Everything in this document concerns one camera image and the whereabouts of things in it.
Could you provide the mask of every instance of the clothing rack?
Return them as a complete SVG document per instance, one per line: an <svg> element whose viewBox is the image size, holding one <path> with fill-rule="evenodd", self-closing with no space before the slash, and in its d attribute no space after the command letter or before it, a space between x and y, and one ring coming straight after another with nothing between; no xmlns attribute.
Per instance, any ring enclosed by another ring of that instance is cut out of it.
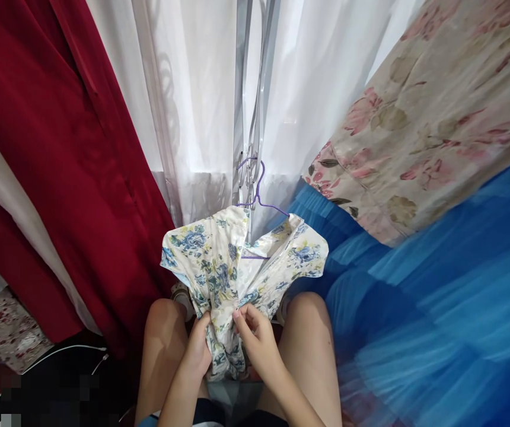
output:
<svg viewBox="0 0 510 427"><path fill-rule="evenodd" d="M234 176L233 204L249 204L255 198L255 186L259 178L264 142L265 118L269 104L269 87L275 55L277 26L281 0L260 0L262 11L262 38L259 64L259 80L255 108L251 122L247 120L247 59L250 40L253 0L238 0L236 51L235 51L235 112L234 112ZM237 167L248 158L256 158L244 167ZM249 223L247 239L251 238Z"/></svg>

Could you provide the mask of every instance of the knee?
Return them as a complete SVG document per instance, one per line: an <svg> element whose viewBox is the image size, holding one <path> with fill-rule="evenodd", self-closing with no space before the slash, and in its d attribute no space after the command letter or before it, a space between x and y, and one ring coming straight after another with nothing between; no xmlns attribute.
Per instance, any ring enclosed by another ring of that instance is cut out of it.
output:
<svg viewBox="0 0 510 427"><path fill-rule="evenodd" d="M168 299L160 298L152 303L150 310L148 310L148 319L159 319L167 317L177 317L180 315L179 303Z"/></svg>
<svg viewBox="0 0 510 427"><path fill-rule="evenodd" d="M328 314L326 303L314 292L303 292L298 294L289 304L288 315L302 314L304 316L311 316L314 314L322 315Z"/></svg>

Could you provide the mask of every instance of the black shorts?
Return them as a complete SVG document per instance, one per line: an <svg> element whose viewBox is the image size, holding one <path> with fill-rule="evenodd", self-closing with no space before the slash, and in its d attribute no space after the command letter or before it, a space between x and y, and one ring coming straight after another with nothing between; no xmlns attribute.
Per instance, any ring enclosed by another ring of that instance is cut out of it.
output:
<svg viewBox="0 0 510 427"><path fill-rule="evenodd" d="M156 427L160 412L154 413L143 420L138 427ZM194 427L225 427L225 412L209 399L198 399L194 412ZM269 412L257 409L243 419L237 427L288 427L282 418Z"/></svg>

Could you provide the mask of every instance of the pink floral fabric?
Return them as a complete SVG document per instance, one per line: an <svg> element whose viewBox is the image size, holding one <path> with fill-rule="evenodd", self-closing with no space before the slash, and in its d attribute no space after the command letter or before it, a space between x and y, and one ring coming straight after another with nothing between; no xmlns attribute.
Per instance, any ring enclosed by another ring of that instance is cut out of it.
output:
<svg viewBox="0 0 510 427"><path fill-rule="evenodd" d="M510 166L510 0L429 0L303 175L395 246Z"/></svg>
<svg viewBox="0 0 510 427"><path fill-rule="evenodd" d="M18 374L52 347L8 289L0 292L0 360Z"/></svg>

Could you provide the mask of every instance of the red curtain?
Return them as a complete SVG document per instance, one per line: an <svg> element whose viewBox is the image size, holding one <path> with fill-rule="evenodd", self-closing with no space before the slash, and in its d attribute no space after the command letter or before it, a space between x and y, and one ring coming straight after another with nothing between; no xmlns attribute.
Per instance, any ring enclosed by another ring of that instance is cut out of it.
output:
<svg viewBox="0 0 510 427"><path fill-rule="evenodd" d="M109 345L140 345L173 223L85 0L0 2L0 151Z"/></svg>
<svg viewBox="0 0 510 427"><path fill-rule="evenodd" d="M0 275L52 342L83 329L57 277L0 206Z"/></svg>

